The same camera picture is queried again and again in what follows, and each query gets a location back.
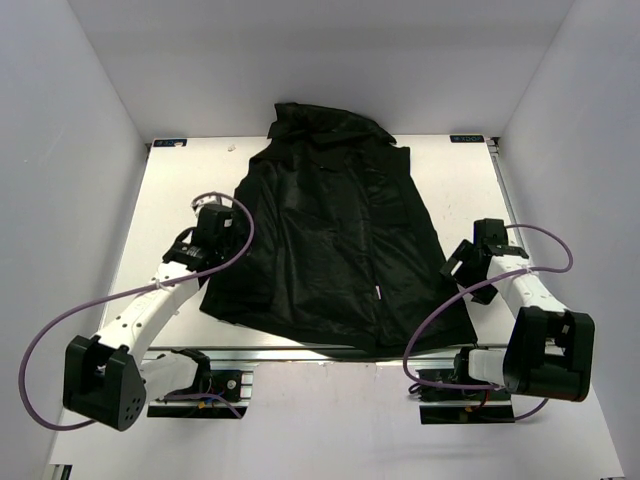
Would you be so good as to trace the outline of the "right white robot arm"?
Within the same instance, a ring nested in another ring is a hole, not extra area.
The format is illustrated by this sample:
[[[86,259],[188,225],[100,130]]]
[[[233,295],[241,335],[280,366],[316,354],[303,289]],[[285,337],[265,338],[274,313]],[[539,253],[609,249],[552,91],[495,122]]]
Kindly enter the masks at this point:
[[[489,305],[501,298],[515,319],[506,347],[464,347],[451,374],[453,390],[477,397],[486,387],[510,394],[582,402],[588,395],[595,323],[575,312],[545,287],[528,253],[509,243],[500,219],[474,222],[473,239],[464,240],[441,268],[471,300]]]

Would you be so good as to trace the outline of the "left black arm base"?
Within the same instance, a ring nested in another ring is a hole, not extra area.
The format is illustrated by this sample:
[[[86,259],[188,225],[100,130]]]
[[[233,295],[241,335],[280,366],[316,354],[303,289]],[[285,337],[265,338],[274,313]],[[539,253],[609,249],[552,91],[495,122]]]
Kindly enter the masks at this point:
[[[169,393],[181,399],[152,401],[148,418],[241,419],[245,415],[252,395],[252,369],[212,362],[204,352],[193,349],[171,353],[193,360],[195,377],[187,387]]]

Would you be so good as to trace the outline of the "black jacket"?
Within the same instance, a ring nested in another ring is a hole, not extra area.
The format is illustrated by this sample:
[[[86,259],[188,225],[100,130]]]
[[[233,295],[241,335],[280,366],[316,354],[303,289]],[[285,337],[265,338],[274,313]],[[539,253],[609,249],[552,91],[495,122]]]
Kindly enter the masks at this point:
[[[246,253],[200,309],[296,342],[400,355],[477,335],[411,176],[411,152],[375,121],[279,103],[268,146],[235,190]]]

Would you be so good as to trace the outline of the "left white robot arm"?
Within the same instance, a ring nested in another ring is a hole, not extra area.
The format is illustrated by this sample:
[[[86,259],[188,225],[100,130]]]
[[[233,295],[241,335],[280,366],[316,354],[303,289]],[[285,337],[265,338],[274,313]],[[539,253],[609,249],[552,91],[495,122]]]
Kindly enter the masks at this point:
[[[208,357],[173,349],[145,355],[169,320],[215,273],[246,251],[239,235],[251,222],[219,199],[196,210],[195,226],[181,232],[163,255],[147,290],[133,296],[92,337],[76,336],[65,351],[63,405],[96,423],[125,431],[154,401],[218,400]]]

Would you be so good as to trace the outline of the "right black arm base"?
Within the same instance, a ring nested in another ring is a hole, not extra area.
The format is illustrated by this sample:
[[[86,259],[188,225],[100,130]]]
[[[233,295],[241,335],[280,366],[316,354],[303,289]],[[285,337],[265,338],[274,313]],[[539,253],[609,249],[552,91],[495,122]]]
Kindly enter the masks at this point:
[[[502,390],[453,390],[412,384],[423,425],[514,423],[511,395]]]

